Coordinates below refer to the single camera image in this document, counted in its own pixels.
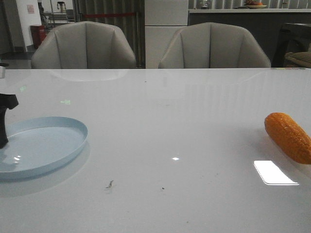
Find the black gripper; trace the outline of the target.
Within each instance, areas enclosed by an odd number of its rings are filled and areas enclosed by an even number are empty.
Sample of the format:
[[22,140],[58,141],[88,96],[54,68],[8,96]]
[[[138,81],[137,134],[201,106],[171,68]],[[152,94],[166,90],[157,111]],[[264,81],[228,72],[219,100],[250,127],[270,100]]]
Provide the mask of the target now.
[[7,109],[14,109],[18,106],[18,100],[15,94],[0,94],[0,148],[2,149],[7,143],[8,138],[5,126],[5,114]]

